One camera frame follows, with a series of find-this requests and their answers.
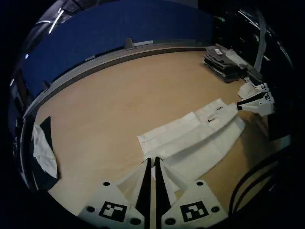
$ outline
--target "white garment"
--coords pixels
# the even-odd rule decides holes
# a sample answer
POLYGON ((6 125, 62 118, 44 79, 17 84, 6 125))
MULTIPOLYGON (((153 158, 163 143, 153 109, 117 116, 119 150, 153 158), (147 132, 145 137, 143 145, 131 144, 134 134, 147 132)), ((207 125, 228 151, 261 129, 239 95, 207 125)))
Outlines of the white garment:
POLYGON ((186 178, 196 180, 219 163, 240 136, 244 122, 237 112, 234 103, 226 105, 217 99, 138 136, 144 158, 159 156, 186 178))
POLYGON ((238 96, 242 99, 249 98, 250 96, 255 95, 258 92, 252 84, 251 81, 246 82, 244 85, 242 85, 238 91, 238 96))
POLYGON ((33 157, 36 158, 41 168, 50 174, 52 177, 57 178, 57 163, 55 155, 49 146, 45 133, 40 126, 34 124, 34 153, 33 157))

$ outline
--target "folded clothing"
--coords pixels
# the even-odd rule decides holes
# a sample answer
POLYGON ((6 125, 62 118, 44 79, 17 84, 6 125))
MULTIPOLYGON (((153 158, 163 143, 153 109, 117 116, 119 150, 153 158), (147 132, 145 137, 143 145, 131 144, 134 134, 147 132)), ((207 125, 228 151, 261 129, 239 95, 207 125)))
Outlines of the folded clothing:
POLYGON ((159 156, 186 178, 196 180, 227 154, 243 129, 236 105, 217 99, 138 139, 144 159, 159 156))
MULTIPOLYGON (((39 131, 43 131, 44 133, 44 143, 43 145, 46 146, 48 145, 50 147, 50 149, 48 149, 48 152, 49 150, 52 151, 53 153, 53 145, 52 145, 52 137, 51 137, 51 117, 48 117, 46 118, 40 126, 36 126, 35 127, 36 130, 37 128, 41 128, 39 131)), ((34 179, 35 179, 35 182, 36 182, 36 185, 37 185, 37 188, 40 189, 40 190, 50 190, 58 181, 59 177, 60 177, 60 174, 57 170, 57 165, 54 164, 54 160, 55 158, 53 158, 52 154, 50 155, 50 161, 51 163, 50 164, 47 164, 48 161, 44 160, 46 163, 46 165, 49 167, 51 167, 51 169, 48 169, 48 168, 45 168, 44 166, 44 169, 42 168, 42 166, 40 165, 39 163, 39 160, 37 160, 37 156, 40 155, 41 153, 37 152, 38 148, 37 148, 37 144, 38 142, 34 143, 34 138, 31 140, 31 143, 30 143, 30 152, 32 153, 31 157, 30 157, 30 166, 31 166, 31 169, 32 169, 32 172, 33 172, 33 176, 34 176, 34 179)))
POLYGON ((224 53, 218 55, 215 50, 208 50, 204 57, 204 63, 223 81, 229 83, 242 77, 246 69, 228 58, 224 53))

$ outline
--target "dark background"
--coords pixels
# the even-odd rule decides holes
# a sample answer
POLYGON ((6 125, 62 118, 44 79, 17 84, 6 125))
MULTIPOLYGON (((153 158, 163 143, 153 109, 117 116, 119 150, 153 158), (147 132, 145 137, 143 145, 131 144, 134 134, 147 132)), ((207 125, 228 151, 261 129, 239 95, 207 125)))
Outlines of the dark background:
MULTIPOLYGON (((10 152, 11 139, 8 133, 7 120, 8 120, 8 101, 9 101, 9 84, 10 76, 13 70, 14 62, 18 55, 19 49, 30 29, 37 22, 44 11, 53 4, 54 1, 44 0, 15 0, 2 1, 0 9, 1 16, 1 74, 2 82, 2 121, 1 130, 3 132, 1 139, 1 224, 3 228, 44 228, 44 227, 63 227, 64 221, 70 222, 70 226, 82 227, 82 222, 75 222, 73 217, 65 209, 60 208, 59 204, 53 202, 44 193, 38 193, 33 196, 29 193, 25 184, 21 180, 20 175, 14 165, 13 158, 10 152)), ((303 48, 304 41, 304 9, 301 6, 302 2, 296 0, 284 1, 250 1, 250 2, 233 2, 233 1, 199 1, 199 8, 205 9, 212 14, 217 14, 221 7, 232 7, 234 4, 256 5, 262 11, 266 22, 276 31, 277 35, 285 44, 285 49, 290 54, 291 60, 294 63, 296 72, 293 85, 289 84, 289 77, 285 79, 280 76, 277 80, 287 82, 287 90, 299 90, 302 96, 302 61, 303 61, 303 48)), ((303 127, 303 121, 299 119, 299 110, 295 110, 294 122, 299 123, 299 127, 303 127)), ((297 165, 293 168, 293 173, 298 176, 286 178, 285 181, 290 181, 290 193, 281 196, 282 215, 274 215, 273 209, 270 209, 270 215, 266 216, 267 219, 273 222, 272 225, 283 225, 297 223, 302 218, 295 216, 293 219, 292 214, 289 212, 299 212, 298 206, 301 201, 299 181, 296 177, 302 174, 302 169, 297 165)), ((253 215, 253 220, 249 221, 245 227, 254 226, 260 218, 260 214, 253 215)))

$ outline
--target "blue partition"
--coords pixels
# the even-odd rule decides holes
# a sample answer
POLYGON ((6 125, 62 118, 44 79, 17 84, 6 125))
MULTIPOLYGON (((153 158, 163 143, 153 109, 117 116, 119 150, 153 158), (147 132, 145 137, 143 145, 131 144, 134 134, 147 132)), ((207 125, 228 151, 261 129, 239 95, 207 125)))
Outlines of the blue partition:
POLYGON ((52 82, 67 69, 98 53, 133 42, 196 39, 209 42, 213 16, 168 1, 121 0, 83 11, 46 36, 22 67, 33 96, 42 81, 52 82))

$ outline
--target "desk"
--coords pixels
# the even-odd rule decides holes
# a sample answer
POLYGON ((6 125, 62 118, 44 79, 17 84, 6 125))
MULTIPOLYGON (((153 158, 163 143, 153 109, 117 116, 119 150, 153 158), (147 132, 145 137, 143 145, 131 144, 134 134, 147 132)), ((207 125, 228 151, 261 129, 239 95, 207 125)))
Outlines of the desk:
MULTIPOLYGON (((73 83, 43 104, 35 122, 51 116, 62 175, 49 193, 78 215, 102 180, 116 181, 143 161, 138 135, 217 98, 227 104, 239 101, 237 92, 244 81, 219 80, 203 66, 204 54, 176 52, 124 62, 73 83)), ((241 177, 274 151, 255 115, 240 111, 239 116, 246 124, 242 135, 202 176, 225 210, 241 177)))

